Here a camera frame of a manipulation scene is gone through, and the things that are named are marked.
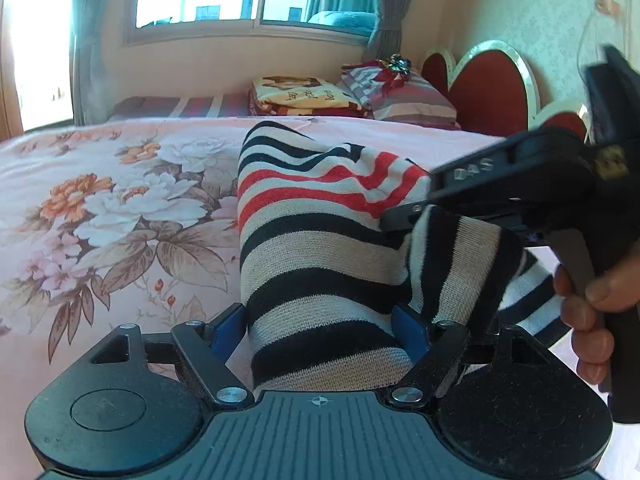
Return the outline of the person's right hand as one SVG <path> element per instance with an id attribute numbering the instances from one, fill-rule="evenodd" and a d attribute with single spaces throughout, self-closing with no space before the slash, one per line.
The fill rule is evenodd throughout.
<path id="1" fill-rule="evenodd" d="M 615 337 L 599 325 L 599 314 L 624 312 L 638 304 L 639 273 L 639 244 L 616 266 L 592 280 L 585 298 L 574 291 L 566 270 L 556 268 L 553 287 L 563 297 L 561 320 L 573 330 L 577 374 L 590 385 L 601 385 L 608 377 L 608 361 L 615 346 Z"/>

